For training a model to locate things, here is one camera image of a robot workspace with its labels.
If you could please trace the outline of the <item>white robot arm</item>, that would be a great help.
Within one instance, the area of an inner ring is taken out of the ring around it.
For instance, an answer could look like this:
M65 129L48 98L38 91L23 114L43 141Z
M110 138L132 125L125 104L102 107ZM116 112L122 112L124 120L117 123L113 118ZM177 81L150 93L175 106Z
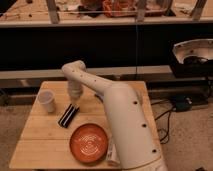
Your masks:
M70 97L79 99L83 85L102 96L123 171L168 171L132 86L87 73L81 60L64 64L62 72L68 79Z

